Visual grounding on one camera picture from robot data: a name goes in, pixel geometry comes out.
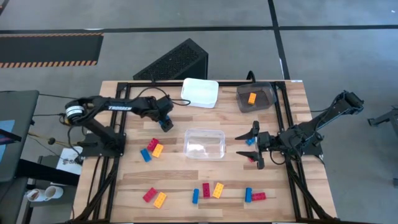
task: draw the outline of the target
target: concrete floor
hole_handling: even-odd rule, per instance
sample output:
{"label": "concrete floor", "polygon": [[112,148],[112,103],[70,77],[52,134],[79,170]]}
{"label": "concrete floor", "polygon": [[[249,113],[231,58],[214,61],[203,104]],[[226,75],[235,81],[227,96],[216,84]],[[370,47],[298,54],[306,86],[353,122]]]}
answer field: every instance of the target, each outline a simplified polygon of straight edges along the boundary
{"label": "concrete floor", "polygon": [[[398,24],[398,2],[387,0],[277,0],[281,26]],[[169,26],[272,25],[266,0],[10,0],[0,30]],[[398,104],[398,30],[282,31],[291,79],[303,80],[310,107],[326,108],[342,90],[365,100],[365,110],[321,131],[326,171],[343,220],[397,223],[398,138],[390,124],[371,128],[366,118]],[[186,38],[209,52],[209,78],[281,79],[272,31],[105,34],[95,67],[0,69],[0,90],[36,89],[65,96],[95,95],[103,80],[130,80]],[[67,100],[40,97],[36,113],[59,113]],[[37,118],[32,130],[65,139],[57,118]],[[73,133],[79,139],[78,131]],[[28,141],[22,157],[47,155]],[[31,223],[67,220],[70,205],[35,209]]]}

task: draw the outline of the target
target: white plastic container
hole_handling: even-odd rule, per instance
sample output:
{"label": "white plastic container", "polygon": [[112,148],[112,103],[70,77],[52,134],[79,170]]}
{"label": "white plastic container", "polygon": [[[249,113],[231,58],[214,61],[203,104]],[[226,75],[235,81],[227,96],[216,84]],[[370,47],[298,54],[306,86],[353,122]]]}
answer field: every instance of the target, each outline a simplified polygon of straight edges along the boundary
{"label": "white plastic container", "polygon": [[184,154],[191,159],[220,160],[225,155],[225,134],[220,130],[188,129]]}
{"label": "white plastic container", "polygon": [[181,99],[190,100],[189,106],[214,108],[218,97],[218,82],[186,78],[182,85]]}

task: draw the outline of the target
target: white cup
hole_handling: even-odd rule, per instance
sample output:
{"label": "white cup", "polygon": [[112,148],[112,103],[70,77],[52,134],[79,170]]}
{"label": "white cup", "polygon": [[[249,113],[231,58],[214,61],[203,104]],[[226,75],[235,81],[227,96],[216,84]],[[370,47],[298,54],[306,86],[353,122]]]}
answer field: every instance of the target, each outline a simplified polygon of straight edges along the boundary
{"label": "white cup", "polygon": [[61,187],[50,186],[45,189],[44,196],[45,200],[48,201],[50,199],[60,198],[63,194],[63,189]]}
{"label": "white cup", "polygon": [[26,197],[30,202],[43,202],[47,199],[44,192],[42,189],[33,189],[28,191]]}

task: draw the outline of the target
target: black floor mat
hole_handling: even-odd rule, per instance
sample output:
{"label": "black floor mat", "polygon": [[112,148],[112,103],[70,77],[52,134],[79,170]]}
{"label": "black floor mat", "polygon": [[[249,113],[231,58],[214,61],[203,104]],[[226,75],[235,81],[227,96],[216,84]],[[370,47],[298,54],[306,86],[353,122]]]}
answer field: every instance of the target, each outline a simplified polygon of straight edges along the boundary
{"label": "black floor mat", "polygon": [[0,35],[0,68],[96,65],[103,33]]}

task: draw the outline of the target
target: clear plastic container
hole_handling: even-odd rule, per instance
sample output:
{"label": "clear plastic container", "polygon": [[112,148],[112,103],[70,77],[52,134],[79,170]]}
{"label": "clear plastic container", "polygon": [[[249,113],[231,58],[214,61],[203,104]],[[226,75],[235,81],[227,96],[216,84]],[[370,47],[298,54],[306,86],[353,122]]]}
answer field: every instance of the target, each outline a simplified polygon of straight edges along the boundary
{"label": "clear plastic container", "polygon": [[220,130],[188,129],[184,154],[191,159],[218,160],[225,155],[225,134]]}
{"label": "clear plastic container", "polygon": [[[254,105],[248,103],[250,93],[256,94]],[[242,113],[268,109],[276,102],[276,96],[269,82],[258,82],[238,86],[236,100]]]}

